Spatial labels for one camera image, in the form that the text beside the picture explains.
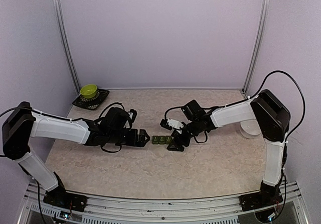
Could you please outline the green pill organizer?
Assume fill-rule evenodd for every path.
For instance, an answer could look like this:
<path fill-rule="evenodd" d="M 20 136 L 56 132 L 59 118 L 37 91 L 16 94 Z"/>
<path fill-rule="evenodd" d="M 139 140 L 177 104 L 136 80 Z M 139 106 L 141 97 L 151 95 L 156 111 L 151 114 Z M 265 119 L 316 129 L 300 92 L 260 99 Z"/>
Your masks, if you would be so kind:
<path fill-rule="evenodd" d="M 153 136 L 151 142 L 153 145 L 169 145 L 172 140 L 172 136 Z"/>

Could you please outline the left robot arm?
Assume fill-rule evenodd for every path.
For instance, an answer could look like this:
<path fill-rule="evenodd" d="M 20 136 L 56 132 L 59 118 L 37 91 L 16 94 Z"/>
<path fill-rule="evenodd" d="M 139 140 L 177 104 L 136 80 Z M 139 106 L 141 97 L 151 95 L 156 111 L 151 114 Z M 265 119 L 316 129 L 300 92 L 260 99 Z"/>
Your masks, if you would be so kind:
<path fill-rule="evenodd" d="M 50 115 L 31 108 L 23 101 L 17 107 L 5 111 L 10 116 L 2 126 L 3 157 L 16 161 L 23 170 L 42 186 L 59 206 L 70 202 L 70 194 L 59 176 L 50 171 L 29 146 L 30 138 L 66 140 L 89 147 L 106 144 L 143 148 L 150 140 L 146 130 L 133 128 L 137 112 L 126 111 L 115 102 L 107 106 L 95 120 L 69 119 Z"/>

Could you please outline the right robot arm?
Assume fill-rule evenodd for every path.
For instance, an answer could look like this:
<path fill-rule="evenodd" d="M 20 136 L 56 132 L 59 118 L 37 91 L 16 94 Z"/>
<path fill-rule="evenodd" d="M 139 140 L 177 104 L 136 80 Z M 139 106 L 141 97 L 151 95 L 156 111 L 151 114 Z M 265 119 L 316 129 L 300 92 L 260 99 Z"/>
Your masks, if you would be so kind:
<path fill-rule="evenodd" d="M 302 102 L 302 114 L 299 122 L 290 127 L 289 109 L 264 85 L 269 77 L 282 74 L 296 87 Z M 266 147 L 266 164 L 260 189 L 256 195 L 257 202 L 267 206 L 276 198 L 280 185 L 286 179 L 288 139 L 302 124 L 306 114 L 306 100 L 301 86 L 296 79 L 284 70 L 269 72 L 261 82 L 258 90 L 243 100 L 226 105 L 202 107 L 196 100 L 191 100 L 179 107 L 189 120 L 188 123 L 168 118 L 164 114 L 160 125 L 172 131 L 172 141 L 167 150 L 182 152 L 200 133 L 205 136 L 211 131 L 238 124 L 245 138 L 254 139 L 261 135 Z"/>

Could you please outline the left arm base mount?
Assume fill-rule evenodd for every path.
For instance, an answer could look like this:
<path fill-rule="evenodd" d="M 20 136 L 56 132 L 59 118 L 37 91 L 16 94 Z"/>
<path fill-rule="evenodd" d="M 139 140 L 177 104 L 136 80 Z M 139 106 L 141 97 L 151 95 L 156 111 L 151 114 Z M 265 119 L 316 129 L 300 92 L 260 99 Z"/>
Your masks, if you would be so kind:
<path fill-rule="evenodd" d="M 61 207 L 71 211 L 84 212 L 87 197 L 69 192 L 45 194 L 43 202 L 52 206 Z"/>

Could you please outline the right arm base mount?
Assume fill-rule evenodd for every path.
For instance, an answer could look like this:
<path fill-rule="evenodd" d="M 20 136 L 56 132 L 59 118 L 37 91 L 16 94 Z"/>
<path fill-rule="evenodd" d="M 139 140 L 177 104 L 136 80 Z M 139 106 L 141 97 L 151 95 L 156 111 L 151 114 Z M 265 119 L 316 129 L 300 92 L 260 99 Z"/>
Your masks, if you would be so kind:
<path fill-rule="evenodd" d="M 244 194 L 239 197 L 242 211 L 255 210 L 267 206 L 272 206 L 283 202 L 282 195 L 276 194 L 274 197 L 269 195 L 264 197 L 260 192 Z"/>

